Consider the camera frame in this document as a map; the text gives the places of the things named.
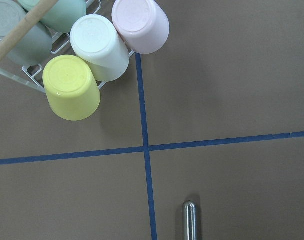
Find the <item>white cup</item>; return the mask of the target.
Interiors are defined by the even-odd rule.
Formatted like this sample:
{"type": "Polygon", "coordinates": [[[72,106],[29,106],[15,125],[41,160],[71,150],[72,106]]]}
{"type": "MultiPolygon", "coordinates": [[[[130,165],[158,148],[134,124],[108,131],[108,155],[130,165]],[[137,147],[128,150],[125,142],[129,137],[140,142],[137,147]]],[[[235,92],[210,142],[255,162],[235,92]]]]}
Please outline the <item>white cup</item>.
{"type": "Polygon", "coordinates": [[[99,82],[115,81],[128,69],[128,48],[104,16],[89,14],[78,19],[72,26],[70,42],[75,54],[88,64],[99,82]]]}

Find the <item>yellow cup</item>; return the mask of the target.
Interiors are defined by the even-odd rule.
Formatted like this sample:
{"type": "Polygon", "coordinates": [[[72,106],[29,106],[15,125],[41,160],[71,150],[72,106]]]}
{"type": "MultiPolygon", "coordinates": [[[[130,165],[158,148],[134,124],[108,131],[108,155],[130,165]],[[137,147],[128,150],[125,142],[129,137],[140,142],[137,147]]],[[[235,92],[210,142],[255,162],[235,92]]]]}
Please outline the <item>yellow cup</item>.
{"type": "Polygon", "coordinates": [[[49,106],[60,118],[81,121],[98,109],[101,94],[90,67],[74,55],[51,59],[42,73],[49,106]]]}

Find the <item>pink cup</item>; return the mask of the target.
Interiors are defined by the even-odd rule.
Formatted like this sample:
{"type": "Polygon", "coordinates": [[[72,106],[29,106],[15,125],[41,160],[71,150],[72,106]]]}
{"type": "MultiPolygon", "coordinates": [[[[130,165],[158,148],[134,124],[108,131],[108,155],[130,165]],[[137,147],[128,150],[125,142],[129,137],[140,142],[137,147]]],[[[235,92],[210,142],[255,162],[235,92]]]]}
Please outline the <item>pink cup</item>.
{"type": "Polygon", "coordinates": [[[111,16],[126,45],[136,53],[155,53],[169,37],[169,19],[154,0],[117,0],[111,16]]]}

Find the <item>steel muddler with black tip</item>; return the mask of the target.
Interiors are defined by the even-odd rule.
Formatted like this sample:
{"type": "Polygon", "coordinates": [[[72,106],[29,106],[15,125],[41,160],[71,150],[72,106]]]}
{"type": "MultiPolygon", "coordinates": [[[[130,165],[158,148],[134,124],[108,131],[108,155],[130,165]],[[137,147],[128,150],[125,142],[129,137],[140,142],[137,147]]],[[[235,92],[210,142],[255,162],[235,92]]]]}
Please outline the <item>steel muddler with black tip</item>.
{"type": "Polygon", "coordinates": [[[185,201],[183,211],[183,239],[197,240],[197,206],[193,201],[185,201]]]}

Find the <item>green cup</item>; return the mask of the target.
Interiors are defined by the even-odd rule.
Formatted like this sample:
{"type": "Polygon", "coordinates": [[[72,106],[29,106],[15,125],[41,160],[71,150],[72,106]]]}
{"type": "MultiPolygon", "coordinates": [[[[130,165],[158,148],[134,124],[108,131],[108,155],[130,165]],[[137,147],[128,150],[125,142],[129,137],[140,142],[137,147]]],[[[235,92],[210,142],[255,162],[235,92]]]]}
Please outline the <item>green cup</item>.
{"type": "Polygon", "coordinates": [[[86,13],[85,0],[59,0],[40,22],[58,33],[70,33],[74,23],[86,13]]]}

